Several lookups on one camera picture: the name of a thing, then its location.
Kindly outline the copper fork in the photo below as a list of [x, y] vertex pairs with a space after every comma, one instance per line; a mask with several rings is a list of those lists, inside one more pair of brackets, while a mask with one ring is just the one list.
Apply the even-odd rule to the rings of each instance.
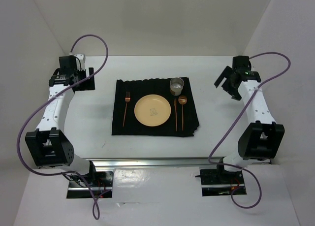
[[126, 92], [126, 96], [125, 96], [125, 110], [124, 110], [124, 118], [123, 118], [123, 127], [125, 126], [127, 105], [128, 105], [128, 103], [130, 102], [130, 100], [131, 100], [130, 92]]

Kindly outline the copper spoon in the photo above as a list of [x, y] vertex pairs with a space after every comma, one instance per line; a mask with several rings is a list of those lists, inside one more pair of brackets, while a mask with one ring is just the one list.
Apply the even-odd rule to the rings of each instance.
[[182, 130], [184, 130], [184, 105], [187, 103], [188, 99], [186, 96], [179, 96], [178, 102], [182, 106]]

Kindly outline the paper cup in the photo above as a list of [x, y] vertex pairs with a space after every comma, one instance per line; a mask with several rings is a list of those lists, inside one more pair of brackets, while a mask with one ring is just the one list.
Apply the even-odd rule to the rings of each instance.
[[182, 93], [184, 87], [184, 80], [176, 77], [170, 80], [170, 92], [174, 96], [179, 96]]

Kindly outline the beige plate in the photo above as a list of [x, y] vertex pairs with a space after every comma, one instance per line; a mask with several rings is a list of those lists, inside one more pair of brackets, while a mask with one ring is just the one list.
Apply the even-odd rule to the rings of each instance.
[[167, 99], [160, 95], [146, 95], [136, 103], [134, 114], [141, 124], [157, 127], [169, 119], [171, 106]]

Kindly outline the copper knife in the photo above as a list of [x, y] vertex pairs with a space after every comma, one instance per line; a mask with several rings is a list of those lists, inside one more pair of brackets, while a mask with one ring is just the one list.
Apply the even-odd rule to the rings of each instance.
[[178, 131], [178, 118], [177, 118], [177, 99], [175, 98], [173, 101], [174, 110], [175, 110], [175, 130]]

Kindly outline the black cloth placemat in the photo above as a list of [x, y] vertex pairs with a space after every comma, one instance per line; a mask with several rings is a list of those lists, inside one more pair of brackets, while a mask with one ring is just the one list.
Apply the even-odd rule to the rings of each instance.
[[[175, 130], [174, 98], [170, 92], [170, 78], [156, 78], [133, 81], [116, 81], [112, 135], [146, 135], [146, 136], [174, 136], [191, 137], [199, 127], [199, 120], [193, 100], [190, 80], [182, 77], [184, 87], [182, 95], [188, 101], [184, 105], [184, 130], [182, 130], [182, 106], [177, 104], [178, 131]], [[126, 122], [123, 127], [126, 92], [130, 92], [131, 100], [127, 105]], [[168, 100], [171, 105], [170, 118], [162, 125], [148, 127], [141, 124], [135, 117], [134, 107], [138, 100], [146, 95], [160, 95]]]

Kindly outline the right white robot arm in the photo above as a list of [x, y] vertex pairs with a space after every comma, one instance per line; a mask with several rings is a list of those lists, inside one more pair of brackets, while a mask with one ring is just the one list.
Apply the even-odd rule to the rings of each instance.
[[248, 56], [236, 56], [215, 81], [232, 99], [246, 107], [248, 126], [238, 140], [237, 150], [222, 158], [215, 170], [215, 178], [227, 182], [232, 174], [255, 161], [273, 159], [283, 139], [285, 129], [272, 117], [263, 95], [261, 78], [252, 70]]

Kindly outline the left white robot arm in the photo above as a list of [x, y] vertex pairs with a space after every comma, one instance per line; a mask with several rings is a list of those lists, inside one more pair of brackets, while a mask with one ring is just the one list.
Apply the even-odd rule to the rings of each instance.
[[85, 67], [86, 56], [75, 54], [59, 58], [60, 67], [49, 80], [49, 103], [35, 131], [27, 132], [25, 141], [38, 167], [59, 167], [80, 173], [86, 186], [97, 182], [95, 166], [91, 161], [75, 155], [74, 147], [64, 134], [69, 104], [75, 92], [95, 89], [92, 67]]

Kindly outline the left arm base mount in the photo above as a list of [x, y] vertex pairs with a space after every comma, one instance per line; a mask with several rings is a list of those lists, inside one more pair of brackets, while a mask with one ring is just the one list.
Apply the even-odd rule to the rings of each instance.
[[94, 173], [94, 179], [84, 176], [88, 184], [74, 174], [64, 174], [68, 180], [68, 189], [66, 198], [68, 199], [82, 199], [92, 198], [88, 186], [90, 186], [93, 195], [98, 198], [112, 198], [112, 187], [114, 170], [107, 169], [105, 171], [97, 171]]

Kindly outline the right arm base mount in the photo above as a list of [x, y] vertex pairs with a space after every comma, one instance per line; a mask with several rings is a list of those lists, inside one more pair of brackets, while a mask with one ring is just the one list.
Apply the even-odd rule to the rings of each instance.
[[200, 169], [195, 175], [201, 183], [202, 196], [246, 195], [243, 173], [227, 172], [222, 166], [216, 169]]

